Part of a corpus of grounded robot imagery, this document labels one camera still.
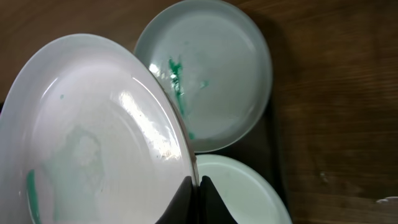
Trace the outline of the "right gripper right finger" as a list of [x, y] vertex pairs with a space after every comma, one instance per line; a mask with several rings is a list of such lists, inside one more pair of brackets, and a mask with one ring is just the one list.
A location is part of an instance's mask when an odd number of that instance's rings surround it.
[[200, 223], [237, 224], [208, 176], [202, 177], [199, 191]]

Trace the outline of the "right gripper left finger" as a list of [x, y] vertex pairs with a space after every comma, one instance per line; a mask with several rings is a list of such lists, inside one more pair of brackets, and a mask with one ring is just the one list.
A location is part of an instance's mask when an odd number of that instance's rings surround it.
[[193, 222], [195, 219], [193, 189], [192, 178], [186, 176], [165, 212], [155, 224], [188, 224]]

